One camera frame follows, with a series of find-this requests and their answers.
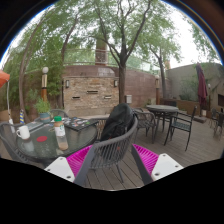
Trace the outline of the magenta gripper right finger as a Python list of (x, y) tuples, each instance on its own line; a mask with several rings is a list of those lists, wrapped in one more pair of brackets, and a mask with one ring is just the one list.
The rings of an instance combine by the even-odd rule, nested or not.
[(156, 181), (183, 169), (168, 154), (156, 154), (137, 144), (132, 145), (132, 155), (143, 181)]

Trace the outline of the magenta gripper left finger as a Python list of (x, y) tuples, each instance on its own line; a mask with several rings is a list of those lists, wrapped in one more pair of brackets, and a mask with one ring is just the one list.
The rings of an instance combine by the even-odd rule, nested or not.
[(58, 157), (45, 168), (45, 171), (74, 182), (91, 148), (89, 145), (68, 157)]

